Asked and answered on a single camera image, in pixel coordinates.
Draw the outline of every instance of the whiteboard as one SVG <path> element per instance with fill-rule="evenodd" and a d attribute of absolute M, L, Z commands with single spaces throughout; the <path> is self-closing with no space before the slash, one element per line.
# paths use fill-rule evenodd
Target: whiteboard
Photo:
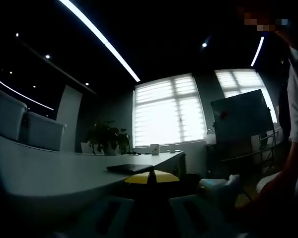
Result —
<path fill-rule="evenodd" d="M 259 135 L 274 127 L 260 89 L 213 101 L 211 106 L 217 142 Z"/>

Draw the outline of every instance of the white mug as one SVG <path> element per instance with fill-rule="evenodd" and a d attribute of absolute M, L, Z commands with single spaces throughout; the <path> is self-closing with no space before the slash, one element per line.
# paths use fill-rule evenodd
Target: white mug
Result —
<path fill-rule="evenodd" d="M 175 144 L 169 144 L 170 153 L 175 153 Z"/>
<path fill-rule="evenodd" d="M 158 155 L 159 154 L 159 144 L 151 144 L 151 154 L 152 155 Z"/>

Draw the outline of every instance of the yellow object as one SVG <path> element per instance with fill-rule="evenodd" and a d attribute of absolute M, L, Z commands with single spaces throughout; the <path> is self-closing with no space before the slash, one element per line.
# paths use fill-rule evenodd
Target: yellow object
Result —
<path fill-rule="evenodd" d="M 174 176 L 170 173 L 162 172 L 159 170 L 154 171 L 155 176 L 157 178 L 157 182 L 175 182 L 179 181 L 177 176 Z M 132 175 L 129 178 L 125 179 L 125 182 L 128 183 L 142 183 L 146 184 L 148 181 L 149 172 L 145 172 L 138 175 Z"/>

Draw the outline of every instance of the potted plant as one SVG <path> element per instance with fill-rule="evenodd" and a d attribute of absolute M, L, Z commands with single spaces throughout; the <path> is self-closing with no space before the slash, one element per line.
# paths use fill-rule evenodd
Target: potted plant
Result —
<path fill-rule="evenodd" d="M 116 127 L 111 127 L 109 124 L 114 121 L 104 121 L 96 123 L 87 135 L 87 143 L 92 147 L 93 153 L 94 145 L 97 150 L 104 151 L 105 155 L 117 155 L 117 147 L 121 154 L 126 154 L 129 150 L 129 136 L 125 133 L 126 129 L 119 131 Z"/>

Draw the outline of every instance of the window blind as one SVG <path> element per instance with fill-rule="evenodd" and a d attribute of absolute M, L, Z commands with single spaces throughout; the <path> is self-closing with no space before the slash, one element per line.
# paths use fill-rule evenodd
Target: window blind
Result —
<path fill-rule="evenodd" d="M 190 74 L 138 86 L 133 114 L 135 147 L 200 140 L 205 135 L 202 105 Z"/>
<path fill-rule="evenodd" d="M 226 98 L 255 90 L 262 90 L 267 107 L 274 123 L 277 117 L 272 100 L 259 74 L 253 69 L 216 70 L 215 74 Z"/>

